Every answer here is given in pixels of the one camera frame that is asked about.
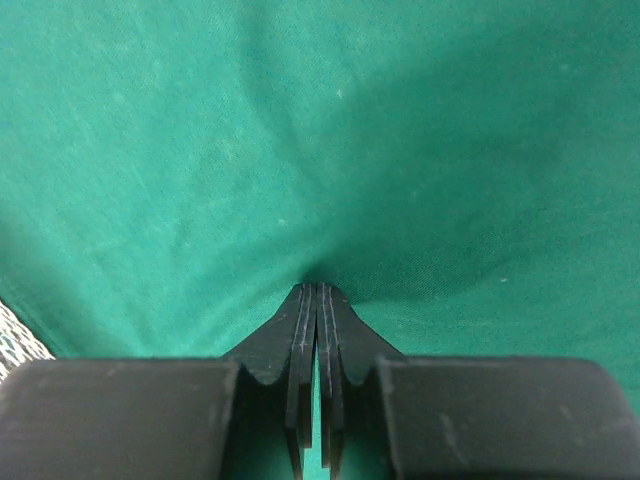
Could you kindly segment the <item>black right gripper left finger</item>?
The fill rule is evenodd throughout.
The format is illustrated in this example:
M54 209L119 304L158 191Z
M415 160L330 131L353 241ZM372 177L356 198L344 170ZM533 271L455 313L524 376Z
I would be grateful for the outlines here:
M1 386L5 479L299 479L316 289L219 358L38 360Z

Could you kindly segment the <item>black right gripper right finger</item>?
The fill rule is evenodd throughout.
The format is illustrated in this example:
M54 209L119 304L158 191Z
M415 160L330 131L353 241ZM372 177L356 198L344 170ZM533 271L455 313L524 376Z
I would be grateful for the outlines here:
M322 463L334 479L635 479L639 421L577 358L411 356L317 289Z

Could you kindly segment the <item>dark green surgical cloth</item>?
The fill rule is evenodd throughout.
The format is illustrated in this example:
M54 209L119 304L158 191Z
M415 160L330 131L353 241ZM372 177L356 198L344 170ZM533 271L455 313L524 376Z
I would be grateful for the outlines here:
M311 284L304 475L324 283L639 421L638 3L2 3L1 302L54 360L219 358Z

